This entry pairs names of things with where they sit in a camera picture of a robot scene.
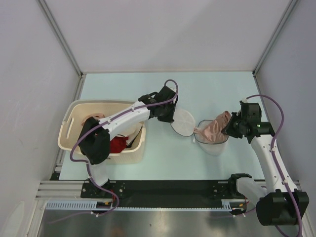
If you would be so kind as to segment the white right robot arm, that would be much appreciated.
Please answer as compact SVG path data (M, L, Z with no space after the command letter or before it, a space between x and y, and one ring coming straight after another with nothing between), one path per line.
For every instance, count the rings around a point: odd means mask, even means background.
M240 102L240 111L232 113L222 132L230 137L247 139L266 182L263 189L250 177L237 178L228 185L229 195L249 198L256 206L258 220L263 226L301 226L309 204L308 194L298 190L286 171L276 145L276 133L269 122L262 121L260 105Z

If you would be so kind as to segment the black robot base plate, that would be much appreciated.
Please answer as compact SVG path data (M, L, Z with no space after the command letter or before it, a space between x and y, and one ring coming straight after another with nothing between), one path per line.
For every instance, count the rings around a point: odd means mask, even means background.
M114 195L120 207L220 208L224 201L233 208L253 207L227 180L112 180L100 189L85 181L80 194L90 199Z

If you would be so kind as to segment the pink bra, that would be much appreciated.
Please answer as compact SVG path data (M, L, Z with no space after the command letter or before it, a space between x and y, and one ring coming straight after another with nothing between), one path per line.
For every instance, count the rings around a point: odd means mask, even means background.
M228 139L228 135L224 135L221 131L228 124L231 116L228 111L224 111L205 128L195 127L194 134L198 136L201 142L206 144L225 143Z

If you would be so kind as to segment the aluminium frame rail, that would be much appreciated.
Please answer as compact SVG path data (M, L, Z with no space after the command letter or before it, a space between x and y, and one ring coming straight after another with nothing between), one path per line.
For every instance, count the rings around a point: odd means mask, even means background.
M37 200L76 200L81 199L84 181L41 181Z

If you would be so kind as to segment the white mesh laundry bag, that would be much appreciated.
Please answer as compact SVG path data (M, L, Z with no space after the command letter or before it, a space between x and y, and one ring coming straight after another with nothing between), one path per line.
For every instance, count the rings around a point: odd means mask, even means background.
M198 124L194 117L184 109L176 109L172 129L181 136L193 136L193 141L198 143L203 151L212 156L223 153L228 143L228 136L222 130L231 118L227 111L221 113L214 120L202 120Z

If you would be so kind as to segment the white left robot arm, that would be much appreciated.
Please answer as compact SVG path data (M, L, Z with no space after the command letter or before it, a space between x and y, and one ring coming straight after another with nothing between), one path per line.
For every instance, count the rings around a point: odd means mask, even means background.
M138 98L130 107L106 118L96 120L89 117L81 130L72 151L79 147L86 157L84 161L88 178L93 183L92 192L102 198L108 194L109 176L106 173L106 159L110 154L110 143L119 134L133 125L152 118L172 123L178 101L178 86L171 89L164 85L159 92L152 92Z

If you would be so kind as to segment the red garment in basket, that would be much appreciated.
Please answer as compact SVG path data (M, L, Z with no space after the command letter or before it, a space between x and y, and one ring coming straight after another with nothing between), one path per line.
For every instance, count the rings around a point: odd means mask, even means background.
M128 137L114 137L110 141L110 153L111 154L119 154L121 153L127 146L126 142Z

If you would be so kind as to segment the white garment in basket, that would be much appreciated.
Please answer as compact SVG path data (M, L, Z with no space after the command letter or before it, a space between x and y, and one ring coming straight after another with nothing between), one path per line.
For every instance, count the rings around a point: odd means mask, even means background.
M139 132L142 129L142 124L137 123L128 128L127 130L119 133L117 137L126 138L126 145L130 146L130 144L134 141L134 139L138 136Z

